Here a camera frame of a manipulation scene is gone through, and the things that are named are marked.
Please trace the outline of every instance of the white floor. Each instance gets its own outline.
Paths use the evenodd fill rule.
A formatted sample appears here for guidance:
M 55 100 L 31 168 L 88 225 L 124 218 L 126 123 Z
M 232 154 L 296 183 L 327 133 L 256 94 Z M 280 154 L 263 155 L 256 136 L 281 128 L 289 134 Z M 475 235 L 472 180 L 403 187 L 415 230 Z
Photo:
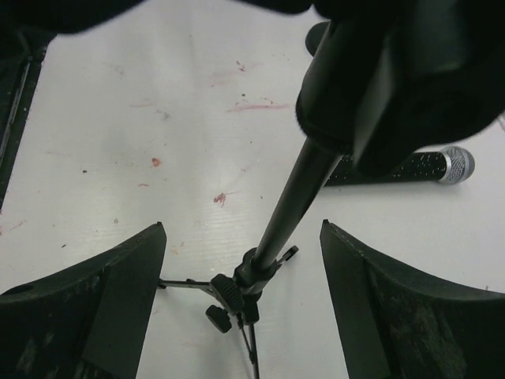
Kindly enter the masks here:
M 156 221 L 166 278 L 231 274 L 304 140 L 293 104 L 316 22 L 232 1 L 151 0 L 55 40 L 0 216 L 0 292 Z M 300 253 L 260 303 L 264 378 L 347 377 L 320 254 L 325 218 L 419 269 L 505 291 L 505 134 L 493 126 L 460 145 L 477 161 L 460 186 L 322 192 L 293 235 Z M 210 304 L 199 291 L 156 295 L 139 378 L 251 377 L 237 330 L 222 336 L 204 316 Z

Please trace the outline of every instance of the stand knob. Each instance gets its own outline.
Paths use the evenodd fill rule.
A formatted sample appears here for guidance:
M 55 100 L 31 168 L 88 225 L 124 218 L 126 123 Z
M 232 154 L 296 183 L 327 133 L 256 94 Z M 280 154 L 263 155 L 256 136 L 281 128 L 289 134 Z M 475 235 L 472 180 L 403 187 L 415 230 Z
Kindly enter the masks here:
M 231 329 L 230 317 L 228 316 L 228 312 L 226 312 L 223 308 L 219 308 L 218 306 L 209 306 L 205 311 L 205 314 L 221 333 L 226 333 Z
M 215 297 L 228 312 L 236 314 L 244 308 L 242 293 L 233 279 L 218 274 L 212 278 L 210 285 Z

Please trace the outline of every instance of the tripod leg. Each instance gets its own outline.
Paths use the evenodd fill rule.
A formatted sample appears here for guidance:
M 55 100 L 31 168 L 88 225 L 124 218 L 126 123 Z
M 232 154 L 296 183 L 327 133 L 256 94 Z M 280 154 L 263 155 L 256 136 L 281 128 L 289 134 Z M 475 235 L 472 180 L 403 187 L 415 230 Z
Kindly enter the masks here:
M 197 290 L 202 290 L 207 295 L 215 298 L 214 292 L 212 292 L 211 285 L 209 282 L 197 282 L 193 279 L 187 280 L 163 280 L 158 279 L 158 288 L 165 289 L 167 287 L 174 288 L 195 288 Z
M 258 363 L 258 350 L 256 347 L 256 333 L 254 325 L 249 326 L 249 338 L 251 343 L 251 354 L 254 357 L 252 361 L 252 369 L 254 370 L 254 379 L 260 379 L 260 365 Z
M 237 314 L 238 328 L 242 333 L 242 337 L 245 341 L 245 346 L 247 347 L 247 352 L 249 354 L 249 361 L 251 361 L 252 370 L 254 371 L 254 379 L 260 379 L 260 366 L 258 365 L 258 350 L 256 347 L 256 333 L 254 332 L 254 325 L 249 325 L 249 338 L 245 334 L 244 321 L 242 316 Z

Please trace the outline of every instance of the microphone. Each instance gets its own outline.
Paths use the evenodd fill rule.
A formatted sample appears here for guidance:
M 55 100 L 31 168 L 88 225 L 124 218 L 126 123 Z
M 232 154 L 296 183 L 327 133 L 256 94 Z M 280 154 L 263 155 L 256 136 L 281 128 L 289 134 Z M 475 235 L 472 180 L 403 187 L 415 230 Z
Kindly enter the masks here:
M 439 152 L 415 152 L 392 174 L 382 178 L 359 175 L 354 170 L 353 157 L 344 156 L 325 186 L 402 182 L 459 184 L 468 179 L 474 170 L 475 159 L 468 150 L 458 146 L 447 146 Z

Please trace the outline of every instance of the microphone grille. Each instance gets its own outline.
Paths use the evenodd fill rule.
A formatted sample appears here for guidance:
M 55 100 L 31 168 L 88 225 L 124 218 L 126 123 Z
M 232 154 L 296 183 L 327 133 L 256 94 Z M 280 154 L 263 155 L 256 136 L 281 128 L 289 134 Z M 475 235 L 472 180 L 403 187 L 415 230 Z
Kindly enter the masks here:
M 440 151 L 447 161 L 447 172 L 440 179 L 443 184 L 464 182 L 475 170 L 475 159 L 472 154 L 458 146 L 447 146 Z

